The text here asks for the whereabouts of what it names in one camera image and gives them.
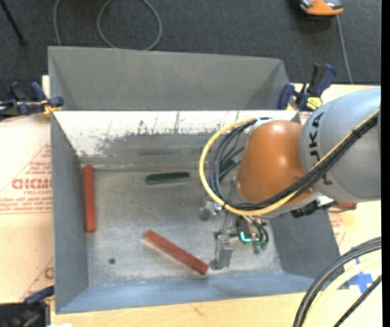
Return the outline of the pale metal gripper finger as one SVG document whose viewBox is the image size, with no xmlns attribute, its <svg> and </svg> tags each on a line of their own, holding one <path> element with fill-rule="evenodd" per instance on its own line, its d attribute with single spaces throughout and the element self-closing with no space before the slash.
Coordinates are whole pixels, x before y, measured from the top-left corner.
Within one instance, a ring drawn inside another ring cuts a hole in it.
<svg viewBox="0 0 390 327">
<path fill-rule="evenodd" d="M 217 247 L 213 259 L 210 261 L 212 270 L 222 270 L 228 268 L 231 263 L 233 246 Z"/>
<path fill-rule="evenodd" d="M 214 239 L 216 243 L 217 251 L 228 250 L 229 247 L 229 236 L 228 234 L 224 234 L 220 231 L 214 233 Z"/>
</svg>

